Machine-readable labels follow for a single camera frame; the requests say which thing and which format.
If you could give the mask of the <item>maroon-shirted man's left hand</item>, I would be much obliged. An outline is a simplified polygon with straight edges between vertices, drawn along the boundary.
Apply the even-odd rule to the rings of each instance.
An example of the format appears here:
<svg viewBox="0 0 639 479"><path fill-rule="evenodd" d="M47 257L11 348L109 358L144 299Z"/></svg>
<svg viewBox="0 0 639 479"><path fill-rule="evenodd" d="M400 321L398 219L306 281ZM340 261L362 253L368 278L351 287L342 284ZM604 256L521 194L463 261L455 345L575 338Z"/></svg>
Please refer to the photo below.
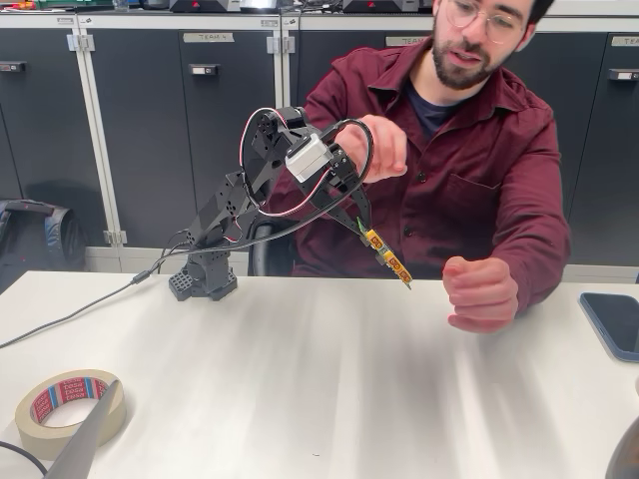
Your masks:
<svg viewBox="0 0 639 479"><path fill-rule="evenodd" d="M451 257L443 268L442 282L453 306L448 317L451 326L491 333L513 321L518 309L518 285L504 260Z"/></svg>

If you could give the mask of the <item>maroon-shirted man's right hand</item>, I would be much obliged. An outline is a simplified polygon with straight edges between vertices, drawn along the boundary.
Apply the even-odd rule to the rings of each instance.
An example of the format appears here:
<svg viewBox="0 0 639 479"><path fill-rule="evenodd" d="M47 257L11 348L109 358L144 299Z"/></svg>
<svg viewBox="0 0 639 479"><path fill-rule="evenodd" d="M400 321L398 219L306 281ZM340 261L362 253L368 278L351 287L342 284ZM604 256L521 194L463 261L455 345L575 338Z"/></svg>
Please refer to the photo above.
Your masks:
<svg viewBox="0 0 639 479"><path fill-rule="evenodd" d="M364 181L368 184L403 176L407 171L407 136L393 121L374 115L360 119L371 132L373 156Z"/></svg>

